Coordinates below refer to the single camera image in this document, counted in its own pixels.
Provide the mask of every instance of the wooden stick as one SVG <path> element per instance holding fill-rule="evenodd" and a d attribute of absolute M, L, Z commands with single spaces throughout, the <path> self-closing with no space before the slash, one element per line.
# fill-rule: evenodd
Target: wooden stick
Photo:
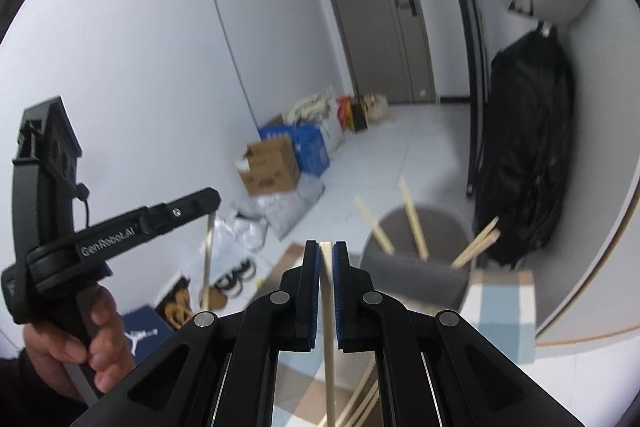
<path fill-rule="evenodd" d="M 376 406 L 376 403 L 378 402 L 379 398 L 380 398 L 380 395 L 376 393 L 371 399 L 371 401 L 369 402 L 369 405 L 367 405 L 367 408 L 362 413 L 362 416 L 358 420 L 358 423 L 356 423 L 356 425 L 354 425 L 353 427 L 362 427 L 362 424 L 367 421 L 367 418 L 371 414 L 371 411 L 373 411 L 373 408 Z"/>
<path fill-rule="evenodd" d="M 484 250 L 486 250 L 492 244 L 494 244 L 496 241 L 498 241 L 499 237 L 500 237 L 500 230 L 492 230 L 489 233 L 489 235 L 487 235 L 480 243 L 478 243 L 478 245 L 476 246 L 476 248 L 474 250 L 470 251 L 466 255 L 466 257 L 464 259 L 461 259 L 460 261 L 458 261 L 458 259 L 456 259 L 455 261 L 453 261 L 453 264 L 451 266 L 453 268 L 460 268 L 461 266 L 464 266 L 466 263 L 471 261 L 474 257 L 477 257 Z"/>
<path fill-rule="evenodd" d="M 324 384 L 326 387 L 326 425 L 335 427 L 334 371 L 334 285 L 332 277 L 333 243 L 322 241 L 320 250 L 320 296 L 322 298 L 322 331 L 324 344 Z"/>
<path fill-rule="evenodd" d="M 482 229 L 482 231 L 478 235 L 476 235 L 474 240 L 471 241 L 471 243 L 469 243 L 468 247 L 466 247 L 465 250 L 463 250 L 462 253 L 456 257 L 456 260 L 453 261 L 451 266 L 455 266 L 457 263 L 460 263 L 463 259 L 466 259 L 469 252 L 474 251 L 476 247 L 482 241 L 484 241 L 484 238 L 487 235 L 489 235 L 489 232 L 491 232 L 495 228 L 495 225 L 497 225 L 497 223 L 498 223 L 498 218 L 494 217 L 494 219 L 492 219 L 491 222 L 486 227 L 484 227 L 484 229 Z"/>
<path fill-rule="evenodd" d="M 360 403 L 358 408 L 353 412 L 353 415 L 348 420 L 348 422 L 344 424 L 344 427 L 354 427 L 354 424 L 362 417 L 362 414 L 367 410 L 367 407 L 369 406 L 370 402 L 372 402 L 373 400 L 375 401 L 377 400 L 376 398 L 377 394 L 378 394 L 378 381 L 376 380 L 371 386 L 371 389 L 369 389 L 367 396 L 364 397 L 364 400 Z"/>
<path fill-rule="evenodd" d="M 216 213 L 207 216 L 207 234 L 204 237 L 204 274 L 202 277 L 202 311 L 209 310 L 209 274 L 211 273 L 211 250 L 213 248 L 213 231 L 216 226 Z"/>
<path fill-rule="evenodd" d="M 351 414 L 352 412 L 351 410 L 353 409 L 353 406 L 356 403 L 356 400 L 360 397 L 360 393 L 362 393 L 364 385 L 369 380 L 369 377 L 371 376 L 371 373 L 373 373 L 373 370 L 375 369 L 375 367 L 376 367 L 376 356 L 371 355 L 371 360 L 369 360 L 369 364 L 364 370 L 364 375 L 362 375 L 362 379 L 360 380 L 360 383 L 356 386 L 356 389 L 355 391 L 353 391 L 353 394 L 351 395 L 351 398 L 347 402 L 347 405 L 344 406 L 344 409 L 342 409 L 340 416 L 338 416 L 338 419 L 335 421 L 336 426 L 342 425 L 344 423 L 344 420 L 347 418 L 347 416 Z M 326 426 L 326 415 L 324 415 L 324 418 L 322 418 L 322 420 L 318 424 L 318 427 L 325 427 L 325 426 Z"/>
<path fill-rule="evenodd" d="M 418 247 L 420 259 L 426 261 L 429 256 L 429 251 L 427 250 L 427 243 L 424 240 L 424 234 L 422 233 L 422 226 L 420 225 L 420 219 L 418 219 L 418 213 L 415 211 L 414 200 L 411 198 L 409 187 L 406 185 L 404 178 L 400 178 L 399 185 L 400 191 L 402 192 L 402 199 L 404 200 L 406 217 L 409 220 L 411 232 L 414 234 L 415 246 Z"/>
<path fill-rule="evenodd" d="M 373 218 L 373 216 L 371 215 L 371 212 L 369 212 L 369 209 L 367 208 L 367 205 L 364 204 L 364 201 L 362 201 L 360 196 L 356 196 L 354 203 L 356 205 L 356 208 L 360 211 L 360 215 L 362 216 L 362 219 L 364 219 L 367 222 L 367 224 L 371 227 L 371 233 L 373 237 L 376 238 L 376 241 L 380 245 L 380 248 L 382 248 L 382 251 L 384 251 L 385 253 L 388 253 L 389 255 L 393 255 L 393 253 L 396 251 L 396 248 L 394 248 L 394 245 L 391 243 L 391 240 L 389 240 L 385 231 L 382 230 L 382 227 L 380 227 L 379 222 L 377 222 Z"/>

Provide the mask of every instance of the blue box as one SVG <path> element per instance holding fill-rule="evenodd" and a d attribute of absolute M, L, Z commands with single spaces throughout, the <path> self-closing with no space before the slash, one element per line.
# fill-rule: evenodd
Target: blue box
<path fill-rule="evenodd" d="M 143 306 L 127 313 L 122 320 L 124 321 L 124 334 L 136 365 L 145 360 L 174 334 L 174 330 L 162 320 L 151 306 Z"/>
<path fill-rule="evenodd" d="M 329 168 L 329 155 L 326 153 L 322 133 L 317 127 L 309 124 L 275 124 L 265 125 L 258 129 L 258 132 L 261 140 L 289 136 L 302 172 L 319 178 Z"/>

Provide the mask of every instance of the finger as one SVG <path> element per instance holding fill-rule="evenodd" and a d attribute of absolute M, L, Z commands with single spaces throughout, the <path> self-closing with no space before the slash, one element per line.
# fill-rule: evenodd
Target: finger
<path fill-rule="evenodd" d="M 82 363 L 87 350 L 80 341 L 48 322 L 24 327 L 24 344 L 34 355 L 50 355 L 59 362 Z"/>
<path fill-rule="evenodd" d="M 116 314 L 116 301 L 107 288 L 100 288 L 91 311 L 91 320 L 101 326 Z"/>
<path fill-rule="evenodd" d="M 126 348 L 128 349 L 128 344 L 124 336 L 124 323 L 119 315 L 114 315 L 92 340 L 89 346 L 89 365 L 96 371 L 104 371 Z"/>
<path fill-rule="evenodd" d="M 110 365 L 104 371 L 96 373 L 95 386 L 102 393 L 108 393 L 120 380 L 126 377 L 135 367 L 133 357 L 129 350 L 123 350 L 116 363 Z"/>

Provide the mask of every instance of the cable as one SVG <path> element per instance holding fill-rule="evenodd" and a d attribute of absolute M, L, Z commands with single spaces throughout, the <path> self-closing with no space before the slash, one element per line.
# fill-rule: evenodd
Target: cable
<path fill-rule="evenodd" d="M 76 185 L 76 198 L 84 203 L 84 209 L 86 211 L 86 219 L 84 222 L 85 228 L 89 228 L 89 189 L 85 184 L 79 183 Z"/>
<path fill-rule="evenodd" d="M 89 201 L 84 200 L 82 203 L 84 203 L 84 209 L 86 210 L 86 220 L 84 222 L 84 227 L 88 229 L 89 228 Z"/>

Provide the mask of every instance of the human hand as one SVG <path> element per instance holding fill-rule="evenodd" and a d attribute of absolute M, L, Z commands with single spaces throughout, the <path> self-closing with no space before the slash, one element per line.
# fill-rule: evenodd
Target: human hand
<path fill-rule="evenodd" d="M 134 368 L 124 336 L 124 323 L 111 294 L 101 288 L 91 312 L 99 327 L 89 350 L 75 337 L 48 322 L 24 327 L 24 347 L 33 367 L 50 388 L 62 396 L 79 399 L 63 363 L 88 362 L 95 373 L 95 386 L 106 393 Z"/>

